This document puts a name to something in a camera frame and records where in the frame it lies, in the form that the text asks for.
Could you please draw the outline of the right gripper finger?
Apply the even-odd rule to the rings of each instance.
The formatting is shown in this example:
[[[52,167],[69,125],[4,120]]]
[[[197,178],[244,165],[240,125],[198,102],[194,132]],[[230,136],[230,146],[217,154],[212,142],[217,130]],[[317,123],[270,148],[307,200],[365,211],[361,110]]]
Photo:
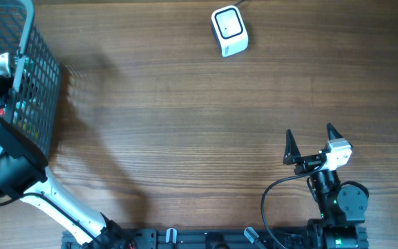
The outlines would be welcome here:
[[[343,136],[335,129],[331,122],[327,123],[326,125],[327,133],[328,133],[328,140],[335,140],[341,139]]]
[[[283,157],[284,165],[293,165],[301,162],[301,154],[296,144],[292,131],[288,129],[286,131],[286,144],[285,152]]]

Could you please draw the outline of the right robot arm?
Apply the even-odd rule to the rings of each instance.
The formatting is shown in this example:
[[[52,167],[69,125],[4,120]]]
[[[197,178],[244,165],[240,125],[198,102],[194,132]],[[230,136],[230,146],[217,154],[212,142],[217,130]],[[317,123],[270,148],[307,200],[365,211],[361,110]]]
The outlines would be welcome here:
[[[337,170],[346,165],[353,146],[332,124],[327,124],[328,141],[319,153],[302,156],[292,132],[286,131],[283,163],[294,165],[294,173],[307,175],[307,185],[318,205],[321,217],[310,219],[298,242],[298,248],[368,248],[365,222],[370,193],[355,181],[341,182]]]

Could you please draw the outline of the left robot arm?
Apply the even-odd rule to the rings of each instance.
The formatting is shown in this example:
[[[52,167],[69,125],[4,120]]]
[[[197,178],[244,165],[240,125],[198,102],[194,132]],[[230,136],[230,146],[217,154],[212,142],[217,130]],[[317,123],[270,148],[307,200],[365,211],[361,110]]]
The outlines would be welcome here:
[[[59,80],[33,62],[0,54],[0,198],[39,208],[82,248],[134,248],[114,221],[90,209],[53,175],[48,164]]]

